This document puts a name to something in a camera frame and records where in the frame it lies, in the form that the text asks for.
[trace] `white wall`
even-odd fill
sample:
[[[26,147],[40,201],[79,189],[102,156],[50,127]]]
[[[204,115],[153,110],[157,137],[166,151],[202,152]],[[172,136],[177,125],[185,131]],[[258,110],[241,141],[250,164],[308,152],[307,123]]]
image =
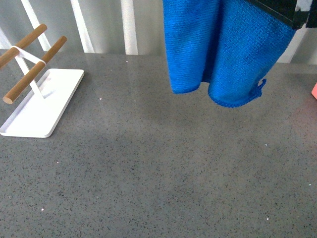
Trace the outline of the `white wall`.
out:
[[[0,49],[44,23],[49,45],[67,36],[62,50],[163,56],[162,10],[162,0],[0,0]],[[316,39],[317,29],[298,30],[278,62],[317,64]],[[47,50],[43,41],[28,50]]]

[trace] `white stand base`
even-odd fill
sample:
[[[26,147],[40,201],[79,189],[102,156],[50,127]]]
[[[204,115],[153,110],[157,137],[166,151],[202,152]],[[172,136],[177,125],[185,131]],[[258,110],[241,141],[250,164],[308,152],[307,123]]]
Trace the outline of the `white stand base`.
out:
[[[33,91],[23,99],[0,128],[0,134],[16,137],[49,137],[70,99],[74,95],[84,71],[81,69],[49,69],[37,85],[43,97]]]

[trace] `wooden dowel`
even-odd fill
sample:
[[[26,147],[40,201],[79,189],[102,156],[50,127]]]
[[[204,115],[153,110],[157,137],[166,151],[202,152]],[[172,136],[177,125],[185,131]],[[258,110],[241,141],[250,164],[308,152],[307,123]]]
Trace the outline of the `wooden dowel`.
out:
[[[47,29],[46,25],[44,24],[39,25],[30,34],[28,34],[26,37],[20,40],[15,46],[21,49],[26,48],[29,44],[35,41],[35,39],[38,38],[43,32],[45,32],[46,29]],[[17,48],[11,48],[7,52],[5,52],[0,57],[0,69],[5,67],[18,54],[19,54],[19,50]]]
[[[48,63],[66,41],[67,38],[65,36],[59,38],[59,40],[42,57],[42,60]],[[34,65],[33,68],[31,68],[31,70],[4,96],[3,100],[8,104],[12,104],[44,67],[45,64],[41,61]]]

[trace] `gray countertop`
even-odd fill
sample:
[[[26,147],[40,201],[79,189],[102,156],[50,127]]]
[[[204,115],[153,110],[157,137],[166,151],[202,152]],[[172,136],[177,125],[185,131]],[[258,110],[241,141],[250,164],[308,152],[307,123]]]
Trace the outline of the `gray countertop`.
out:
[[[161,57],[51,67],[85,76],[51,137],[0,137],[0,237],[317,237],[317,66],[276,64],[237,109],[173,95]],[[21,76],[0,71],[1,98]]]

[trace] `blue towel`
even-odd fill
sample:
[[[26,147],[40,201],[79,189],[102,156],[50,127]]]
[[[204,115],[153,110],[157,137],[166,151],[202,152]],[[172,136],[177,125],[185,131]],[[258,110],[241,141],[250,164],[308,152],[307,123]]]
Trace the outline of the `blue towel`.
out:
[[[174,93],[201,82],[224,107],[261,96],[295,30],[246,0],[163,0],[166,56]]]

